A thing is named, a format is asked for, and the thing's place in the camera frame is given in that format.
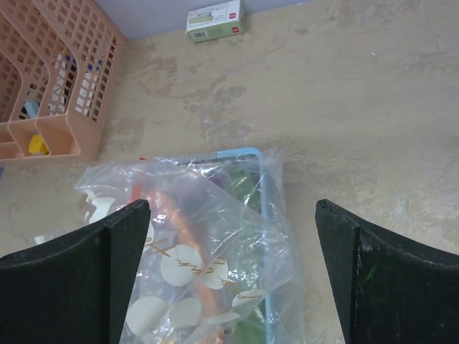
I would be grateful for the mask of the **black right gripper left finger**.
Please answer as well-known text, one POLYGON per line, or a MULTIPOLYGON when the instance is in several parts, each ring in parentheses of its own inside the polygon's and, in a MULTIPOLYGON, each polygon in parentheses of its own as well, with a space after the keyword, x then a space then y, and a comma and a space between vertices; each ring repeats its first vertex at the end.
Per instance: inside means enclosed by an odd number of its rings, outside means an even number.
POLYGON ((2 343, 119 343, 149 204, 1 258, 2 343))

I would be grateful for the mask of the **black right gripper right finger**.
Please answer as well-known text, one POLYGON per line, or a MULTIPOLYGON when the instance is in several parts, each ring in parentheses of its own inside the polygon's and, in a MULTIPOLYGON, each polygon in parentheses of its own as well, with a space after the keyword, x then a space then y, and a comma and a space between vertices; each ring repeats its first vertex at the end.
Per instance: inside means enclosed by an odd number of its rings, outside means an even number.
POLYGON ((316 203, 316 227, 346 343, 457 343, 458 256, 316 203))

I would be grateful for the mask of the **orange purple papaya slice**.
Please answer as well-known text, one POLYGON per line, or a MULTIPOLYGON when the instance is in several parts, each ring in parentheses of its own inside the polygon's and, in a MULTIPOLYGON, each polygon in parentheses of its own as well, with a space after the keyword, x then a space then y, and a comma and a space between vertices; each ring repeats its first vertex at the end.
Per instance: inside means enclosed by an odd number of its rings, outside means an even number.
POLYGON ((195 326, 203 330, 198 333, 199 343, 223 343, 221 325, 209 325, 207 320, 223 314, 217 291, 224 287, 229 277, 229 267, 224 257, 208 257, 200 239, 204 232, 195 232, 174 200, 162 191, 152 191, 147 196, 152 209, 163 214, 176 230, 178 243, 161 251, 161 276, 173 287, 189 287, 196 284, 191 296, 181 297, 169 311, 169 319, 175 327, 195 326))

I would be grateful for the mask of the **clear polka dot zip bag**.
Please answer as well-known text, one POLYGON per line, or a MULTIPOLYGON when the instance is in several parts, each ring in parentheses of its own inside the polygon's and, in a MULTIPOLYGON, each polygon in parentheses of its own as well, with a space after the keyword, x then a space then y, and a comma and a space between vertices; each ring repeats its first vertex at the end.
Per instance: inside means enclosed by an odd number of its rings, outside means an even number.
POLYGON ((305 342, 281 149, 105 163, 75 189, 89 224, 150 206, 122 343, 305 342))

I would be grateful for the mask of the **green leafy vegetable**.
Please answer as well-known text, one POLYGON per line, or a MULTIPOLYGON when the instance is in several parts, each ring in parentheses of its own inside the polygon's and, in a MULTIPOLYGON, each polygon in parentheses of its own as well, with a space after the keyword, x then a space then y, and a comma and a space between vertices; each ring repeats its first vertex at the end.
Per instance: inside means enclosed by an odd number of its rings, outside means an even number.
MULTIPOLYGON (((260 191, 257 188, 257 175, 249 170, 234 169, 229 172, 229 186, 233 196, 260 213, 260 191)), ((263 300, 243 321, 235 326, 237 343, 266 343, 265 301, 263 300)))

